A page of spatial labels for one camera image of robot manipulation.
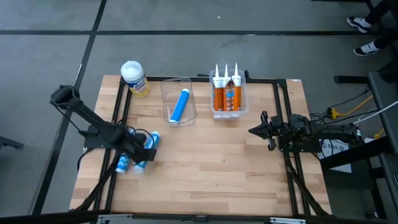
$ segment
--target clear plastic container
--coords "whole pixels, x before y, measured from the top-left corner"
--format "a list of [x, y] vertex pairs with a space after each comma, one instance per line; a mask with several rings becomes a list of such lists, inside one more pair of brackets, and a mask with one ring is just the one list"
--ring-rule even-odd
[[[221, 77], [224, 76], [225, 70], [218, 70], [218, 73]], [[235, 73], [235, 70], [228, 69], [228, 76], [232, 77]], [[213, 112], [214, 119], [237, 119], [242, 114], [247, 113], [249, 111], [249, 100], [248, 94], [246, 93], [246, 79], [244, 77], [244, 72], [242, 70], [238, 70], [238, 75], [242, 78], [241, 83], [241, 110], [240, 111], [216, 111], [214, 109], [214, 96], [213, 96], [213, 77], [216, 75], [216, 70], [212, 70], [209, 74], [210, 79], [210, 108]]]
[[[164, 80], [160, 83], [160, 88], [162, 90], [164, 120], [169, 123], [171, 127], [181, 127], [195, 123], [198, 113], [195, 106], [195, 100], [193, 99], [191, 79], [188, 77], [182, 77]], [[181, 119], [179, 122], [170, 122], [175, 105], [180, 98], [181, 91], [185, 88], [189, 89], [190, 94]]]

